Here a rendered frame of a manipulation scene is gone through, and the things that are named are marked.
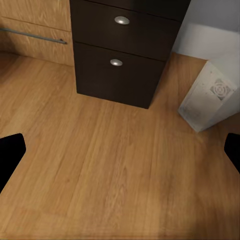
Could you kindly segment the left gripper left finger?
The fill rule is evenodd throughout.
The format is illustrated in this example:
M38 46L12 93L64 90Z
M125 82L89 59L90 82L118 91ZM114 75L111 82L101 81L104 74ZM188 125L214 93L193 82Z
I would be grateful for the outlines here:
M0 193L26 152L21 133L0 138Z

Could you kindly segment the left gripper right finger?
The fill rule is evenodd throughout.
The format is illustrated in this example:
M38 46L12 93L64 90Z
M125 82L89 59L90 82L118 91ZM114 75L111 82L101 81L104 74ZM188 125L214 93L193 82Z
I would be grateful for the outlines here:
M240 135L228 133L224 151L240 173Z

